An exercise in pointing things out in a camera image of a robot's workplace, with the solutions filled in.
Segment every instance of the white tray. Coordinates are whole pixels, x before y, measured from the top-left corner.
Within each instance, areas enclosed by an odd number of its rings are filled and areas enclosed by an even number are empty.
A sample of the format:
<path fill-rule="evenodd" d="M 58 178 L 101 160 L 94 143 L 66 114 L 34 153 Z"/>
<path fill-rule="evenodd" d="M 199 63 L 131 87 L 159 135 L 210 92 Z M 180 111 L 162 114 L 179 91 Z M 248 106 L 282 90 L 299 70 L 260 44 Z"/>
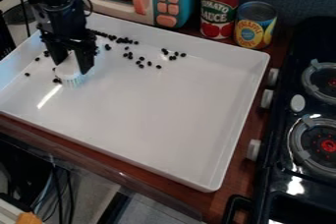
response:
<path fill-rule="evenodd" d="M 138 40 L 134 56 L 162 70 L 138 68 L 122 56 L 126 45 L 99 37 L 86 83 L 54 84 L 52 60 L 34 61 L 44 47 L 36 33 L 0 62 L 0 112 L 197 190 L 218 190 L 269 56 L 96 14 L 88 26 Z M 166 61 L 163 47 L 188 56 Z"/>

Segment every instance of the yellow can label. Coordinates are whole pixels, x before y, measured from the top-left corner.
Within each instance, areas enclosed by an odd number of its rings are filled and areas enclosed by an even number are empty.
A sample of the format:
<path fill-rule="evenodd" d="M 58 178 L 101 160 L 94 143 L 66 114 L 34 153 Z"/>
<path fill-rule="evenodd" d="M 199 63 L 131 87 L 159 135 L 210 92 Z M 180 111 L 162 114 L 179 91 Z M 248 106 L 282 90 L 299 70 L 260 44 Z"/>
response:
<path fill-rule="evenodd" d="M 239 45 L 256 48 L 262 42 L 263 28 L 258 23 L 241 20 L 236 24 L 235 37 Z"/>
<path fill-rule="evenodd" d="M 275 24 L 276 24 L 276 19 L 273 20 L 273 22 L 270 24 L 270 26 L 265 31 L 265 36 L 263 39 L 263 42 L 265 43 L 265 45 L 269 45 L 269 43 L 272 40 Z"/>

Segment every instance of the black bean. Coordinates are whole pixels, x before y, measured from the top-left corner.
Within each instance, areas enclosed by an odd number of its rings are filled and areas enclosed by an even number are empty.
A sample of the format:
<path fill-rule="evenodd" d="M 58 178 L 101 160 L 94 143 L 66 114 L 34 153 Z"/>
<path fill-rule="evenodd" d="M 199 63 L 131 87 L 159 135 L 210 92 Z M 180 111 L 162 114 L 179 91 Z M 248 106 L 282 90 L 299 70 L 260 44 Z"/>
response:
<path fill-rule="evenodd" d="M 55 84 L 61 84 L 61 80 L 60 79 L 54 79 L 52 82 L 54 82 Z"/>

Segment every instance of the wooden counter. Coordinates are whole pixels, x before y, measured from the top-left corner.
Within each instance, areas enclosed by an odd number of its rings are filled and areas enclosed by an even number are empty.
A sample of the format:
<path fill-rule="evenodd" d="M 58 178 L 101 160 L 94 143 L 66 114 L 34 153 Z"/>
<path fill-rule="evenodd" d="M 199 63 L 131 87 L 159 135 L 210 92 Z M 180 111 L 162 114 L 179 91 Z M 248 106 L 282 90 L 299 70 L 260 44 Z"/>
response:
<path fill-rule="evenodd" d="M 179 32 L 200 36 L 196 28 L 181 28 Z M 290 38 L 290 32 L 278 32 L 274 37 L 273 44 L 263 50 L 271 56 L 268 69 L 281 67 Z M 231 39 L 224 39 L 221 40 L 221 42 L 234 44 Z M 258 107 L 264 89 L 265 78 L 255 97 L 224 183 L 220 190 L 211 194 L 190 189 L 169 179 L 152 174 L 141 168 L 73 142 L 63 140 L 2 115 L 0 115 L 0 132 L 50 152 L 56 157 L 79 165 L 93 173 L 99 174 L 121 185 L 125 185 L 132 190 L 150 196 L 164 204 L 178 208 L 196 217 L 193 211 L 187 206 L 174 200 L 174 198 L 178 199 L 196 211 L 199 211 L 203 216 L 204 222 L 217 224 L 220 223 L 226 201 L 230 195 L 252 195 L 254 164 L 247 161 L 245 156 L 250 139 L 260 140 L 266 127 L 268 112 Z"/>

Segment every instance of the red can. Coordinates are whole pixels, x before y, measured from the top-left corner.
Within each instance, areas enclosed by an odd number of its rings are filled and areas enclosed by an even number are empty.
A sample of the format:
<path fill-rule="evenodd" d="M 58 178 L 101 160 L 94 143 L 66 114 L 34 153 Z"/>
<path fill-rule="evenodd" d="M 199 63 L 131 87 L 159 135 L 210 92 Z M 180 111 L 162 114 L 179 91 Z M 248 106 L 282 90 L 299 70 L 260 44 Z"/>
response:
<path fill-rule="evenodd" d="M 213 39 L 230 37 L 238 5 L 239 0 L 201 0 L 201 33 Z"/>

